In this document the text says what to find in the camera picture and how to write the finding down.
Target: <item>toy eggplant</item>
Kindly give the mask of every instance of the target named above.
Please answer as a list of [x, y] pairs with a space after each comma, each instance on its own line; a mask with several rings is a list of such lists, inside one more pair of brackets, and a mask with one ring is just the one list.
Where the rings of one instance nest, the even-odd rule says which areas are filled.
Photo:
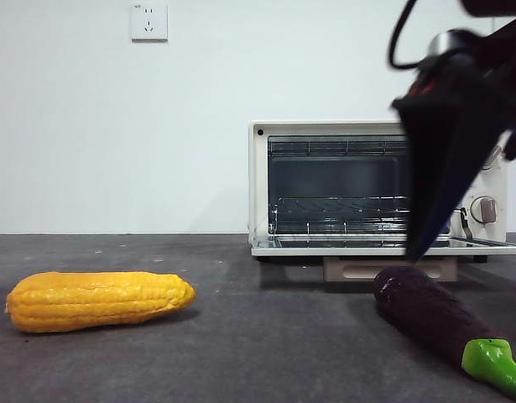
[[508, 341], [424, 272], [389, 267], [375, 277], [373, 292], [392, 323], [454, 367], [516, 399], [516, 363]]

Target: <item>gray floor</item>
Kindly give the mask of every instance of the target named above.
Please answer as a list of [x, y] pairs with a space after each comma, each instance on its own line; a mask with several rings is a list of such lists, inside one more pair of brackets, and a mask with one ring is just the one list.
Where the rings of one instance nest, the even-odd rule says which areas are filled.
[[[391, 327], [366, 285], [325, 287], [320, 264], [260, 264], [244, 235], [0, 236], [0, 402], [508, 401]], [[198, 297], [139, 326], [21, 333], [5, 296], [48, 270], [177, 273]], [[516, 357], [516, 257], [460, 275], [449, 288]]]

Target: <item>yellow corn cob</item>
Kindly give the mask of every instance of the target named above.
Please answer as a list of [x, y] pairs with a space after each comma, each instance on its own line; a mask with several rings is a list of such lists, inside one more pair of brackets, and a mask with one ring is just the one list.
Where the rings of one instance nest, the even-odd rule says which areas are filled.
[[194, 289], [177, 275], [147, 272], [31, 275], [6, 299], [6, 312], [25, 332], [139, 323], [189, 305]]

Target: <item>green eggplant stem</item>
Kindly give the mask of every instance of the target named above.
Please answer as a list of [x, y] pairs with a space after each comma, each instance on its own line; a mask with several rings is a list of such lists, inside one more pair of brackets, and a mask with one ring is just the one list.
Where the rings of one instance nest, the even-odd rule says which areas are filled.
[[461, 366], [473, 378], [516, 399], [516, 363], [508, 341], [501, 338], [471, 340], [463, 351]]

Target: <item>black cable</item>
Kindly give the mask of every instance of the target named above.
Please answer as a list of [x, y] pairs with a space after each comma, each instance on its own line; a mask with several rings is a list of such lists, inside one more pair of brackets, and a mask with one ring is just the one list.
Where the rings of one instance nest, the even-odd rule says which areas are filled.
[[394, 60], [395, 47], [396, 47], [396, 44], [398, 43], [399, 34], [401, 34], [401, 31], [403, 30], [403, 26], [405, 25], [405, 22], [407, 21], [407, 18], [409, 17], [410, 12], [412, 11], [415, 3], [416, 3], [416, 0], [408, 0], [407, 1], [407, 3], [405, 4], [405, 7], [403, 9], [403, 12], [399, 16], [398, 22], [395, 24], [394, 31], [392, 32], [392, 36], [390, 37], [390, 43], [388, 45], [388, 62], [395, 69], [399, 69], [399, 70], [414, 69], [419, 64], [419, 62], [398, 64]]

